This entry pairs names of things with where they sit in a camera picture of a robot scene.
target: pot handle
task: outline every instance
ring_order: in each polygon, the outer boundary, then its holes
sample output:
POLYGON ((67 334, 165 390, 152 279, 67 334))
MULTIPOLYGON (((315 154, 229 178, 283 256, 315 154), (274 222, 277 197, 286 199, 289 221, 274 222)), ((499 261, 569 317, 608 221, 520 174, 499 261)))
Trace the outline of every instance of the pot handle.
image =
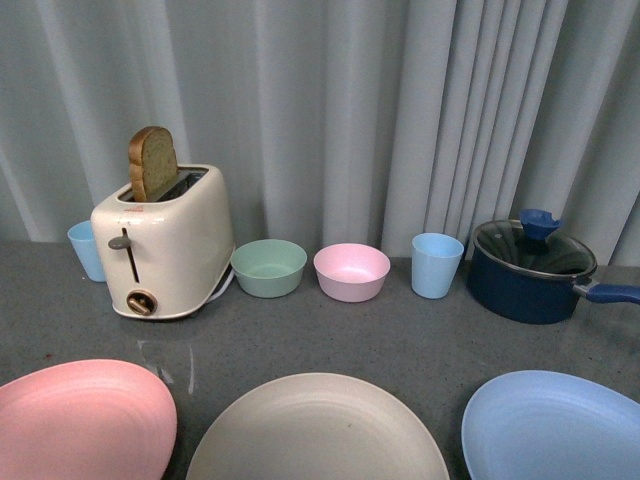
POLYGON ((640 305, 640 287, 608 285, 591 280, 586 285, 574 285, 573 291, 593 303, 632 302, 640 305))

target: plate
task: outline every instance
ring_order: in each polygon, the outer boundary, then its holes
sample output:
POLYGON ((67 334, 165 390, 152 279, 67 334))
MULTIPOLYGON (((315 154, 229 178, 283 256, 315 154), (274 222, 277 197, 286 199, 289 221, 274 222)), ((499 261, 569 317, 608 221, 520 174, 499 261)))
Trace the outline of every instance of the plate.
POLYGON ((187 480, 448 480, 429 431, 370 383, 303 373, 266 383, 206 432, 187 480))
POLYGON ((637 480, 640 404, 563 373, 508 373, 467 404, 462 447, 474 480, 637 480))
POLYGON ((0 388, 0 478, 158 480, 176 427, 167 387, 138 365, 39 370, 0 388))

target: toaster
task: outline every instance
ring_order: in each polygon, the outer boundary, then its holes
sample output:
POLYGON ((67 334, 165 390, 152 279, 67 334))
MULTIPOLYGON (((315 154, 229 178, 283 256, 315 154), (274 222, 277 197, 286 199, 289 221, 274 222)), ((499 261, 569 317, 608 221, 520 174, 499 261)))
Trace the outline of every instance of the toaster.
POLYGON ((113 309, 125 317, 189 315, 230 270, 235 244, 220 170, 179 165, 160 190, 136 202, 127 184, 91 214, 113 309))

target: countertop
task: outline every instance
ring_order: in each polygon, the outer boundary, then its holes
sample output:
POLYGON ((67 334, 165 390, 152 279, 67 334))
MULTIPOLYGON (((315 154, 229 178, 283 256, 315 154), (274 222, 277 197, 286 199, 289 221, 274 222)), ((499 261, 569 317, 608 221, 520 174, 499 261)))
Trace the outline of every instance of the countertop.
MULTIPOLYGON (((145 322, 113 311, 106 284, 85 277, 70 245, 0 245, 0 385, 90 358, 150 369, 178 411, 165 479, 185 478, 202 436, 234 400, 302 372, 350 375, 395 395, 431 432, 452 480, 469 478, 460 440, 465 406, 498 375, 564 372, 640 401, 640 307, 633 304, 581 299, 569 320, 521 324, 469 295, 468 264, 445 298, 419 297, 409 259, 392 259, 377 297, 346 304, 324 295, 309 261, 301 285, 285 297, 254 298, 234 281, 190 318, 145 322)), ((595 278, 640 285, 640 269, 600 268, 595 278)))

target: cup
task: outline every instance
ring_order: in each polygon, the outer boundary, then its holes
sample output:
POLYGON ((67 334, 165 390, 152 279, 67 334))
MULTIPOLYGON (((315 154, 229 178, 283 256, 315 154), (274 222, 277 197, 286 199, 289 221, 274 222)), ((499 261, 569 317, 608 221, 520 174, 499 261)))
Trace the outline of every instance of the cup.
POLYGON ((464 246, 441 233, 421 233, 411 243, 411 288, 424 298, 444 297, 460 264, 464 246))
POLYGON ((104 282, 106 278, 98 256, 96 240, 91 229, 91 221, 85 220, 74 225, 67 232, 67 237, 69 237, 87 276, 94 282, 104 282))

